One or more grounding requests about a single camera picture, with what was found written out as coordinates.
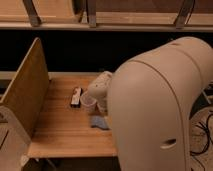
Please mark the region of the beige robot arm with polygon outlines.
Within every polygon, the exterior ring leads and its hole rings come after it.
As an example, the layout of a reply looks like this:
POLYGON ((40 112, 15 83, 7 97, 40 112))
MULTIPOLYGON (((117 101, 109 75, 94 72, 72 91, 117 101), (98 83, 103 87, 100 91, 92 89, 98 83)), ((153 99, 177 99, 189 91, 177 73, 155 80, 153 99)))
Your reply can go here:
POLYGON ((182 37, 90 83, 89 94, 111 118, 122 171, 190 171, 190 112, 211 80, 213 47, 182 37))

